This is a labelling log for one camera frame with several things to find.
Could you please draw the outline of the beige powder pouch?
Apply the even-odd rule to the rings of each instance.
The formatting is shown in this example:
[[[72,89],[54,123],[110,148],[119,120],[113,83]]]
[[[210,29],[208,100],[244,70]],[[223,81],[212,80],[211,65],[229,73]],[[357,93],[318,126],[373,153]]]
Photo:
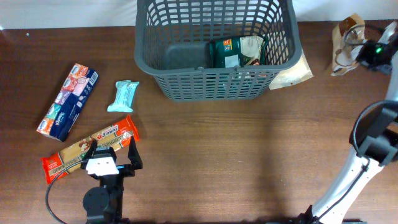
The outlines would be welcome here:
[[[291,68],[279,72],[269,85],[270,90],[293,86],[313,77],[304,52],[300,60]]]

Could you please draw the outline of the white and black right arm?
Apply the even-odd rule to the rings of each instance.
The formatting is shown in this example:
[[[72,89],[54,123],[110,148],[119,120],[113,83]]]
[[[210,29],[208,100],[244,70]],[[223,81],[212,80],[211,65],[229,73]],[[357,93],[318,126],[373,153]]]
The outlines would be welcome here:
[[[370,104],[355,121],[349,137],[349,156],[330,188],[306,212],[291,223],[344,223],[350,206],[368,182],[391,162],[397,161],[397,133],[388,127],[397,122],[397,22],[385,28],[378,41],[352,41],[353,26],[343,36],[346,45],[359,47],[356,61],[362,66],[389,74],[384,100]]]

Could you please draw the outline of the green snack bag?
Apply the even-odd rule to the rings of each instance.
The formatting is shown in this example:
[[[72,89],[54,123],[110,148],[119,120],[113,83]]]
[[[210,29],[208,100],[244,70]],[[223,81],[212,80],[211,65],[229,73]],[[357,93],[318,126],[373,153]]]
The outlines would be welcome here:
[[[233,68],[245,65],[265,65],[268,43],[269,39],[261,35],[213,40],[209,46],[213,67]]]

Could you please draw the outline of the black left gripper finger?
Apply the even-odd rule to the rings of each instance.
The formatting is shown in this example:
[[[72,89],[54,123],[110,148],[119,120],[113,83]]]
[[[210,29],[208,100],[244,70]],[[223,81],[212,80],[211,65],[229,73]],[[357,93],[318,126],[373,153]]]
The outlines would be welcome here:
[[[94,151],[96,150],[96,148],[98,147],[98,142],[97,140],[94,140],[90,146],[90,148],[88,149],[88,151],[86,152],[86,154],[82,157],[82,161],[88,161],[89,159],[91,159]]]
[[[131,164],[134,170],[140,170],[143,168],[142,159],[137,151],[136,142],[134,137],[130,138],[129,150],[127,154],[128,159],[131,161]]]

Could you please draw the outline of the brown snack bag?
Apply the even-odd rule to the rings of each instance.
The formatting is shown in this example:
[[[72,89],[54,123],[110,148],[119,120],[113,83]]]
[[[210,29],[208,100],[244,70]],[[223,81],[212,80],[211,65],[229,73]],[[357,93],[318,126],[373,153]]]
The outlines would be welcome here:
[[[359,25],[365,25],[365,21],[358,14],[352,14],[343,21],[341,21],[332,31],[333,53],[332,53],[332,73],[331,76],[341,76],[347,72],[354,70],[358,66],[356,56],[351,52],[357,54],[359,50],[355,50],[355,46],[346,45],[344,42],[344,35],[352,28]]]

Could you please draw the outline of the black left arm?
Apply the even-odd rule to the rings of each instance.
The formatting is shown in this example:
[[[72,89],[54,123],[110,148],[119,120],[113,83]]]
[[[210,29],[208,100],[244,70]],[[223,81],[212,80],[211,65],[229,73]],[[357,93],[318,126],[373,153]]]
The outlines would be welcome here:
[[[134,177],[143,168],[136,142],[130,138],[127,154],[130,163],[117,165],[116,153],[110,146],[100,147],[95,141],[83,157],[81,168],[99,182],[83,197],[87,223],[130,223],[123,217],[124,179]]]

